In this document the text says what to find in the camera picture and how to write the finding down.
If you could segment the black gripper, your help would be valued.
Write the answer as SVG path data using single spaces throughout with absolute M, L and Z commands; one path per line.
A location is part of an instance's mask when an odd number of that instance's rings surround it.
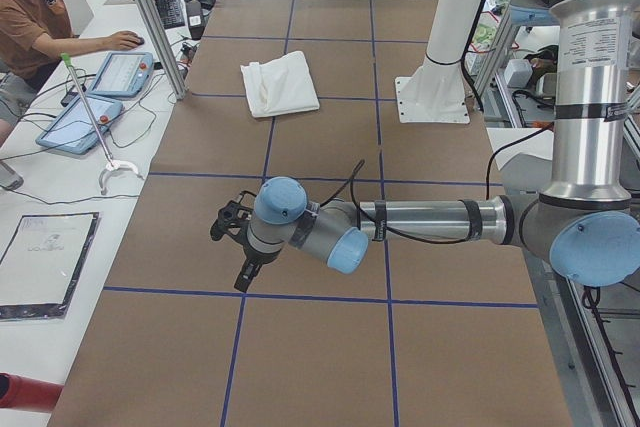
M 263 265 L 277 259 L 278 251 L 262 252 L 247 244 L 243 247 L 245 262 L 235 280 L 234 288 L 239 292 L 247 292 L 253 280 L 258 276 Z

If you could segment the person's hand on mouse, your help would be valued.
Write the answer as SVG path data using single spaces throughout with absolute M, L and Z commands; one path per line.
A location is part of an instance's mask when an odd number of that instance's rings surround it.
M 134 41 L 134 37 L 139 36 L 132 31 L 118 31 L 108 36 L 105 40 L 106 48 L 115 51 L 129 51 L 141 45 Z

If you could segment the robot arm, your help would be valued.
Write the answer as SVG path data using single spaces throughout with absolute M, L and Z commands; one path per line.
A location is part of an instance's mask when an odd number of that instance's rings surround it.
M 353 272 L 368 245 L 405 238 L 433 245 L 489 240 L 529 251 L 562 277 L 590 288 L 624 280 L 639 267 L 639 223 L 619 180 L 628 104 L 631 15 L 639 0 L 513 0 L 548 13 L 560 26 L 553 158 L 543 181 L 519 154 L 506 164 L 511 193 L 484 201 L 376 201 L 331 198 L 316 203 L 294 179 L 275 177 L 252 207 L 221 210 L 211 229 L 232 228 L 245 261 L 236 279 L 246 291 L 284 245 Z

